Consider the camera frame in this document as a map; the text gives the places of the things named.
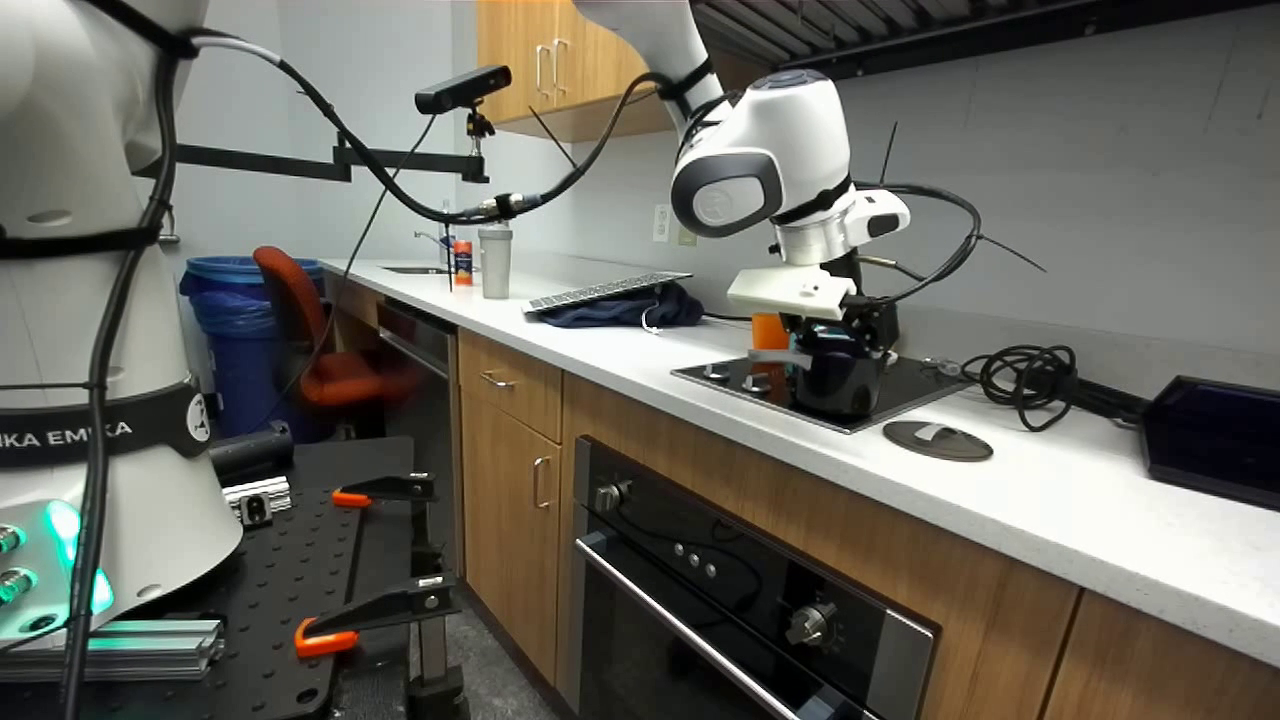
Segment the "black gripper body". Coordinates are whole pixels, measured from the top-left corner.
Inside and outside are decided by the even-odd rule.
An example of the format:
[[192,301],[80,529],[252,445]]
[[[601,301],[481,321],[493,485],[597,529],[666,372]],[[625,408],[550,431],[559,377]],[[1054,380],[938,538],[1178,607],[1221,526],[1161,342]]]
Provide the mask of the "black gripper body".
[[870,362],[892,355],[898,345],[898,321],[892,301],[849,305],[842,328],[855,342],[855,347]]

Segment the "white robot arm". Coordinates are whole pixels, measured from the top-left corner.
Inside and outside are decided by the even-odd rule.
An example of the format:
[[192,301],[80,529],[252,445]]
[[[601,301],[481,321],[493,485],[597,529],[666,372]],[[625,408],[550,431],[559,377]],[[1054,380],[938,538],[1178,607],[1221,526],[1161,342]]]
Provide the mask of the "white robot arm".
[[[835,86],[772,73],[726,95],[690,0],[573,0],[625,35],[679,129],[671,211],[766,224],[783,267],[739,291],[835,321],[835,265],[911,224],[861,183]],[[239,546],[207,460],[158,229],[207,0],[0,0],[5,643],[71,643]]]

